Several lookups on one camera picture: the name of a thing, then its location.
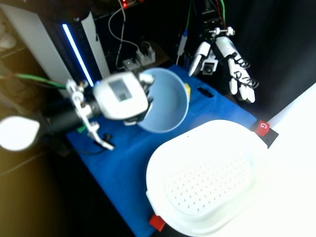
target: power strip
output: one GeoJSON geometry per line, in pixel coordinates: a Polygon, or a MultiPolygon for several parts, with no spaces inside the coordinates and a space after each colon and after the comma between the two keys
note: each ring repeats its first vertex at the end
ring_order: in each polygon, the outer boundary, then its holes
{"type": "Polygon", "coordinates": [[[136,51],[136,59],[129,58],[124,60],[122,63],[127,71],[133,71],[135,69],[141,68],[143,66],[152,64],[156,61],[156,53],[150,46],[148,48],[147,54],[143,54],[141,51],[136,51]]]}

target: green wire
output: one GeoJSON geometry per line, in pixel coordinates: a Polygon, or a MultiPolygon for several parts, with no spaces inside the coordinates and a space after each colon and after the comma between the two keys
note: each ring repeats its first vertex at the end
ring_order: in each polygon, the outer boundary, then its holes
{"type": "Polygon", "coordinates": [[[21,73],[16,73],[14,74],[17,78],[20,79],[27,79],[27,80],[35,80],[35,81],[40,81],[40,82],[44,82],[50,85],[53,85],[55,87],[61,87],[61,88],[66,88],[64,84],[58,83],[58,82],[54,82],[45,78],[41,78],[38,76],[34,76],[34,75],[30,75],[30,74],[21,74],[21,73]]]}
{"type": "Polygon", "coordinates": [[[190,6],[189,6],[189,13],[188,13],[188,20],[187,20],[186,30],[187,30],[188,27],[189,27],[190,14],[191,14],[191,6],[192,6],[192,0],[190,0],[190,6]]]}
{"type": "Polygon", "coordinates": [[[225,19],[225,4],[224,4],[223,0],[220,0],[220,1],[221,1],[221,4],[222,4],[222,10],[223,10],[223,20],[224,20],[224,23],[226,23],[226,19],[225,19]]]}

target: black curtain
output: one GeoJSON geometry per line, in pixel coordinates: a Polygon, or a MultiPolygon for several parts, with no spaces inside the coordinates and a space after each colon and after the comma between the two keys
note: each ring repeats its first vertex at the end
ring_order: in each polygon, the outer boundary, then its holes
{"type": "Polygon", "coordinates": [[[259,82],[257,101],[241,105],[270,119],[316,82],[316,1],[226,0],[226,21],[259,82]]]}

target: yellow object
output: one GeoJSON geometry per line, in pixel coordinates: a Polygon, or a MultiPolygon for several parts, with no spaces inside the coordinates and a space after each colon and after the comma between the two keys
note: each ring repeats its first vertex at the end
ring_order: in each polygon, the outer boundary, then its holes
{"type": "Polygon", "coordinates": [[[191,97],[191,87],[189,86],[189,84],[184,83],[184,86],[186,88],[187,94],[188,94],[188,98],[189,98],[189,102],[190,102],[190,97],[191,97]]]}

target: blue tablecloth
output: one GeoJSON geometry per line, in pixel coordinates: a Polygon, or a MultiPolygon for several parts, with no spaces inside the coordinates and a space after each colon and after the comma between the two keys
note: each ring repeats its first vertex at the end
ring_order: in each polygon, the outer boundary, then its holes
{"type": "MultiPolygon", "coordinates": [[[[137,237],[148,237],[154,229],[148,220],[153,210],[146,197],[146,168],[148,161],[157,147],[194,127],[214,119],[226,119],[250,128],[256,118],[234,104],[216,90],[178,66],[170,68],[184,83],[191,87],[191,100],[188,114],[175,130],[154,134],[142,130],[139,126],[124,126],[121,121],[98,118],[99,134],[111,134],[114,151],[106,151],[97,156],[79,154],[83,162],[111,200],[117,211],[137,237]],[[214,97],[208,98],[197,91],[203,87],[214,97]]],[[[86,132],[67,134],[75,149],[89,152],[100,150],[87,137],[86,132]]]]}

